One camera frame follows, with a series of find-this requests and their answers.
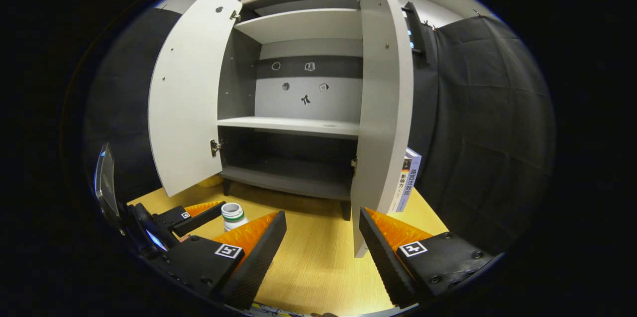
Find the open cabinet door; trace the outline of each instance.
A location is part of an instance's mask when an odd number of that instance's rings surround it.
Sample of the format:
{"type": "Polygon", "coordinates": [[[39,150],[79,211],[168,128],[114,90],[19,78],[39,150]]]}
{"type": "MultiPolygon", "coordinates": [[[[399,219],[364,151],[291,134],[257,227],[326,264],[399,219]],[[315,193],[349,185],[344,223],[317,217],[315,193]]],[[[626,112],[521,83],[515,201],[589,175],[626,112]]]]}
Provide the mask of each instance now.
{"type": "Polygon", "coordinates": [[[360,0],[363,72],[356,174],[352,181],[354,254],[367,246],[360,208],[387,213],[407,148],[414,98],[414,66],[398,0],[360,0]]]}
{"type": "Polygon", "coordinates": [[[148,134],[169,197],[221,171],[216,100],[221,61],[237,0],[197,0],[159,52],[148,97],[148,134]]]}

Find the cabinet leg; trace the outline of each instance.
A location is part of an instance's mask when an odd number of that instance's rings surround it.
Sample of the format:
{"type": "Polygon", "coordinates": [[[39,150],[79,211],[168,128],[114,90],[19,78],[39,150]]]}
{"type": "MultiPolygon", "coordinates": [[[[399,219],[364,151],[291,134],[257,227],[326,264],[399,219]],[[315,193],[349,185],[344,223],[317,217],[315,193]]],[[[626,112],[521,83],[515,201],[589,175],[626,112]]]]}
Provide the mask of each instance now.
{"type": "Polygon", "coordinates": [[[223,179],[223,196],[227,197],[230,195],[230,184],[232,184],[232,181],[226,178],[223,179]]]}
{"type": "Polygon", "coordinates": [[[343,211],[343,219],[350,221],[352,219],[352,202],[341,201],[341,211],[343,211]]]}

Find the sticker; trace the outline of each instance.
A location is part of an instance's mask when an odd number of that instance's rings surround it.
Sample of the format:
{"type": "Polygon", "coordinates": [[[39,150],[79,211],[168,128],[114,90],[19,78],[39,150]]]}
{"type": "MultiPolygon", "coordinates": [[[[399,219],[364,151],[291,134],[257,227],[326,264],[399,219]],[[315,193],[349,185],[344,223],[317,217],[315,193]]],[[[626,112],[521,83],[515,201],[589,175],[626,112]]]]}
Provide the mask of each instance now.
{"type": "Polygon", "coordinates": [[[219,246],[219,249],[214,254],[227,258],[236,258],[239,251],[241,251],[241,247],[223,244],[219,246]]]}
{"type": "Polygon", "coordinates": [[[412,242],[411,244],[403,245],[400,247],[405,253],[405,256],[412,257],[416,254],[426,252],[427,249],[421,244],[420,241],[412,242]]]}

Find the cabinet shelf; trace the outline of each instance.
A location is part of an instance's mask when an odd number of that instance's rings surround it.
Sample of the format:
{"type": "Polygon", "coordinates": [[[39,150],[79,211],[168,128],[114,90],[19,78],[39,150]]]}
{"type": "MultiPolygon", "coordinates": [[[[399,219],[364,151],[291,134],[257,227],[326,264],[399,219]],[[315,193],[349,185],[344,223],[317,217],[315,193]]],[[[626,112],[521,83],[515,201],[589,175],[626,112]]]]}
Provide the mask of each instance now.
{"type": "Polygon", "coordinates": [[[352,8],[276,13],[238,23],[234,28],[262,44],[311,38],[362,40],[360,10],[352,8]]]}
{"type": "Polygon", "coordinates": [[[314,120],[273,117],[238,117],[217,120],[219,126],[260,128],[286,131],[304,131],[330,135],[358,136],[359,125],[337,120],[314,120]]]}
{"type": "Polygon", "coordinates": [[[277,156],[239,166],[225,165],[219,175],[266,189],[341,201],[350,199],[352,188],[350,167],[277,156]]]}

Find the yellow object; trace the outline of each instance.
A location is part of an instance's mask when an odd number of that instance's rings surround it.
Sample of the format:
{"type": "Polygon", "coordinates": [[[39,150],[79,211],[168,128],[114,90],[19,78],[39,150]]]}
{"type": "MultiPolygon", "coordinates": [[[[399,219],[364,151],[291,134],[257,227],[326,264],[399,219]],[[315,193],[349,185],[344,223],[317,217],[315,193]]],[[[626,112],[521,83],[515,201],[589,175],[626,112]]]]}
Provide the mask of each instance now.
{"type": "Polygon", "coordinates": [[[262,216],[257,220],[248,222],[248,224],[233,228],[232,230],[226,232],[223,235],[219,235],[212,240],[220,242],[222,244],[239,246],[243,249],[245,255],[243,256],[243,258],[241,258],[241,261],[239,261],[239,264],[237,265],[238,269],[239,266],[241,266],[241,264],[245,261],[245,258],[248,257],[248,255],[252,252],[252,249],[257,246],[257,242],[261,240],[261,236],[263,236],[263,233],[266,231],[277,213],[278,212],[269,213],[268,215],[262,216]]]}
{"type": "Polygon", "coordinates": [[[184,208],[184,209],[186,210],[186,212],[188,212],[191,215],[191,217],[196,217],[200,213],[203,213],[204,211],[212,208],[215,205],[221,204],[222,202],[223,201],[205,202],[203,204],[197,204],[197,205],[193,205],[193,206],[186,206],[186,208],[184,208]]]}
{"type": "Polygon", "coordinates": [[[371,216],[371,219],[376,223],[376,226],[378,226],[378,229],[385,237],[385,240],[387,240],[389,246],[392,247],[394,253],[396,253],[396,250],[398,250],[400,246],[433,236],[428,232],[417,229],[410,224],[394,219],[384,213],[373,211],[369,208],[365,209],[371,216]]]}
{"type": "Polygon", "coordinates": [[[212,188],[223,183],[223,178],[220,176],[211,176],[197,183],[202,188],[212,188]]]}

